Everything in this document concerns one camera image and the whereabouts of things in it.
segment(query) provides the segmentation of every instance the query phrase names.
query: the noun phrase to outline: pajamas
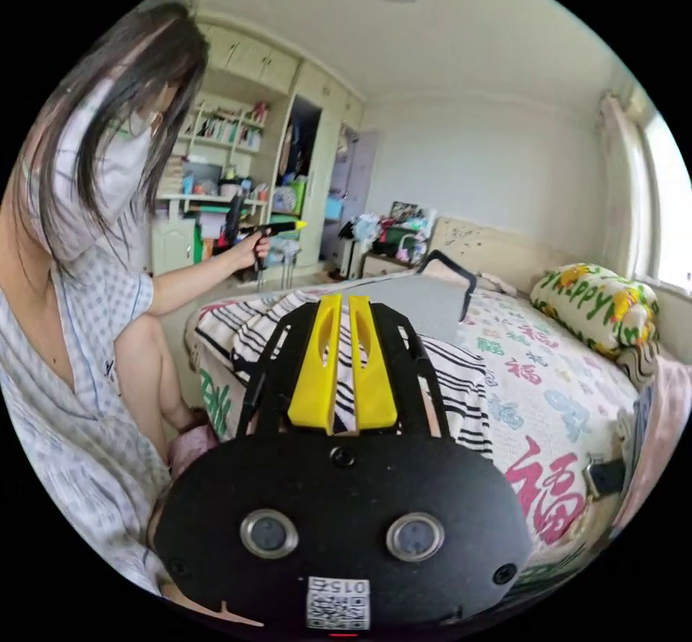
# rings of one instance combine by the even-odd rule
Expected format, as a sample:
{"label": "pajamas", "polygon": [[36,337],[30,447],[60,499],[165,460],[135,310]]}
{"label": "pajamas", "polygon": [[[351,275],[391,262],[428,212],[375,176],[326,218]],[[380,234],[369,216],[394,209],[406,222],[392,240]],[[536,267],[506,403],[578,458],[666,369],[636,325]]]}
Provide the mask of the pajamas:
{"label": "pajamas", "polygon": [[153,284],[94,247],[53,270],[74,393],[36,354],[0,291],[0,387],[46,491],[116,571],[159,594],[166,577],[143,544],[171,476],[120,397],[114,342],[151,305]]}

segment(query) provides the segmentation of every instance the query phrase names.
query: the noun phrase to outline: bed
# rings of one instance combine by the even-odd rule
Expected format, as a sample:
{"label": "bed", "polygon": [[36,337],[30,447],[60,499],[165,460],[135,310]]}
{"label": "bed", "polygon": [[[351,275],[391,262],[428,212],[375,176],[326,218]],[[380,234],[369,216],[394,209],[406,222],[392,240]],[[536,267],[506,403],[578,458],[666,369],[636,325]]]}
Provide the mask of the bed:
{"label": "bed", "polygon": [[[452,432],[505,474],[527,519],[534,551],[507,597],[509,605],[560,584],[595,557],[619,502],[615,496],[593,503],[582,471],[591,459],[618,456],[618,411],[632,410],[638,392],[614,363],[587,349],[523,295],[535,275],[568,264],[573,256],[456,219],[441,218],[432,238],[431,250],[518,288],[510,295],[481,280],[463,321],[456,320],[447,335],[424,337],[445,403],[450,400],[457,412],[448,410],[456,420]],[[408,271],[297,292],[249,294],[197,311],[188,321],[185,342],[217,432],[224,439],[233,436],[252,362],[282,313],[331,291],[370,292],[386,301],[388,289],[405,294],[414,283],[419,288],[423,278]],[[460,286],[442,287],[441,280],[427,278],[431,299],[439,294],[440,302],[450,302],[458,289],[461,303],[465,290]],[[408,315],[402,303],[399,309]],[[425,321],[417,327],[413,317],[425,335]],[[343,401],[347,370],[340,370],[340,384]],[[348,413],[342,412],[337,409],[340,429],[350,429]]]}

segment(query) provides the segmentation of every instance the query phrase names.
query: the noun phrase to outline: headboard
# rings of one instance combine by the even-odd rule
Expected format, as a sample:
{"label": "headboard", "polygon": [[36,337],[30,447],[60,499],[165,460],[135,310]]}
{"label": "headboard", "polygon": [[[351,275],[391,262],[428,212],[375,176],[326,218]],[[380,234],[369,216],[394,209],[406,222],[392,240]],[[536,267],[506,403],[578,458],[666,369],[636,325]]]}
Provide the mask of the headboard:
{"label": "headboard", "polygon": [[429,250],[444,252],[470,272],[495,274],[524,294],[545,270],[580,260],[526,236],[465,219],[441,216],[432,235]]}

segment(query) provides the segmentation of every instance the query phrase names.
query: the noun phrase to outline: woman's leg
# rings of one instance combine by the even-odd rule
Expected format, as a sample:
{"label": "woman's leg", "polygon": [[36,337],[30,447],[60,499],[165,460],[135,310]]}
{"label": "woman's leg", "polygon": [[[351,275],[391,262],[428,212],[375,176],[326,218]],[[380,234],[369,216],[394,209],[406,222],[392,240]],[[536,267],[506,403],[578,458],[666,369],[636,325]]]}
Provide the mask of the woman's leg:
{"label": "woman's leg", "polygon": [[178,373],[158,318],[142,315],[123,330],[115,340],[115,369],[125,407],[139,431],[168,462],[163,420],[182,433],[198,425],[200,419],[182,398]]}

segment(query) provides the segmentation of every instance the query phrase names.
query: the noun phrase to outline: ceiling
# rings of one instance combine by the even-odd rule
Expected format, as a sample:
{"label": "ceiling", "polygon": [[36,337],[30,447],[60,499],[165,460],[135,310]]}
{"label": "ceiling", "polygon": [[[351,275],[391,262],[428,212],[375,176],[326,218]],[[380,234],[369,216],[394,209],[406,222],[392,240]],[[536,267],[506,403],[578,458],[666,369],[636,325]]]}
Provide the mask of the ceiling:
{"label": "ceiling", "polygon": [[198,0],[296,44],[369,100],[490,92],[592,115],[622,65],[553,0]]}

